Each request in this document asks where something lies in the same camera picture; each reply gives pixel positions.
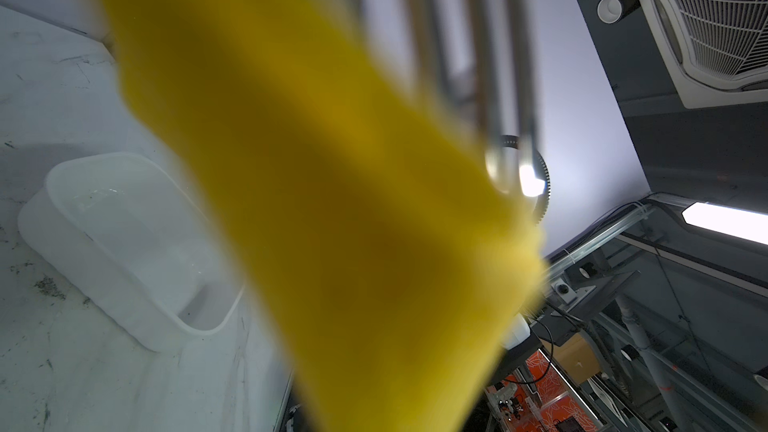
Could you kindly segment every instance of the air conditioner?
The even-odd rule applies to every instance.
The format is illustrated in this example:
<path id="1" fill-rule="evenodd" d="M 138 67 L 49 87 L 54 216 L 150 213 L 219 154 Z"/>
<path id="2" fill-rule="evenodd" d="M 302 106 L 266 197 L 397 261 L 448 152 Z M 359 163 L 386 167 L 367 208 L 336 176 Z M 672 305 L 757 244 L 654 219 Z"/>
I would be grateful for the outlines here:
<path id="1" fill-rule="evenodd" d="M 768 0 L 640 0 L 688 109 L 768 101 Z"/>

